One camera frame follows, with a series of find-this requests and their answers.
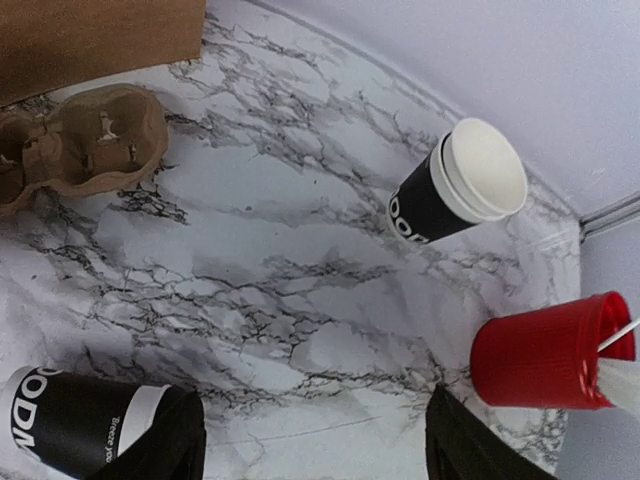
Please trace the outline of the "black paper coffee cup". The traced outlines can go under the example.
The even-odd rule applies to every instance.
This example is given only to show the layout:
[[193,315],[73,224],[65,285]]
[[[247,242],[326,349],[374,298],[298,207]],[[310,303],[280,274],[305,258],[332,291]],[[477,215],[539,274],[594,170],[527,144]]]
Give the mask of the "black paper coffee cup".
[[122,456],[177,394],[169,385],[22,367],[1,389],[1,451],[85,478]]

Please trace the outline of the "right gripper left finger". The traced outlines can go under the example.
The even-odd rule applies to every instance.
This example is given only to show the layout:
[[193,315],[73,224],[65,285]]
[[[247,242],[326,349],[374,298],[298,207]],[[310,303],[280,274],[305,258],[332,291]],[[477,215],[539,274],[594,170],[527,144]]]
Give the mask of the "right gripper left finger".
[[195,391],[168,390],[161,415],[115,462],[99,470],[101,479],[201,479],[206,430],[204,407]]

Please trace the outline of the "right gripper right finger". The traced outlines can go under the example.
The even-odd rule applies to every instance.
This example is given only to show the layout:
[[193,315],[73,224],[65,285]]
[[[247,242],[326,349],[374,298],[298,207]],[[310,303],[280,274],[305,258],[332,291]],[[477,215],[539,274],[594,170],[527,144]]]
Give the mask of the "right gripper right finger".
[[425,422],[430,479],[554,479],[500,440],[441,384],[428,402]]

